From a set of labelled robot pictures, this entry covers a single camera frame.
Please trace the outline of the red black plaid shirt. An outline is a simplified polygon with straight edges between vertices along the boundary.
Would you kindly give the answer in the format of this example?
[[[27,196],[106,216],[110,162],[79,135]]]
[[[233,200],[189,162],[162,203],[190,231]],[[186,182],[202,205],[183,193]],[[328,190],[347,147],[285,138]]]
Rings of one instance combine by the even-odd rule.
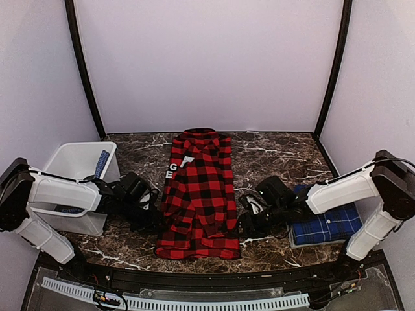
[[[160,209],[157,257],[241,257],[230,137],[210,128],[174,137]]]

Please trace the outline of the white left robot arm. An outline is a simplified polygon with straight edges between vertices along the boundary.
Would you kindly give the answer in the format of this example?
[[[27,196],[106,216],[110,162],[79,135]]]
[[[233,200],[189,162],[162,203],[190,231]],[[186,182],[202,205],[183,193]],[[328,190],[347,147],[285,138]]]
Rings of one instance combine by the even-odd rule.
[[[119,181],[97,176],[73,179],[31,168],[24,158],[15,159],[1,174],[1,230],[22,236],[50,255],[77,282],[91,278],[91,267],[82,252],[29,207],[46,203],[64,209],[82,209],[121,216],[133,231],[154,230],[160,224],[155,207],[158,190],[130,172]]]

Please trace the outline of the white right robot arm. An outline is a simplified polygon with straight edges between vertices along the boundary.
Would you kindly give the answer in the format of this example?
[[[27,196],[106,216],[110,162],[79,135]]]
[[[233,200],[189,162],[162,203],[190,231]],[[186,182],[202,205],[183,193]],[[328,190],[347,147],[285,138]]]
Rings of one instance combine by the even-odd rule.
[[[238,222],[244,236],[252,238],[282,223],[312,216],[368,198],[379,205],[347,241],[331,276],[345,281],[380,241],[414,217],[414,163],[380,150],[374,159],[342,176],[293,191],[277,176],[264,179],[252,194],[240,198],[245,212]]]

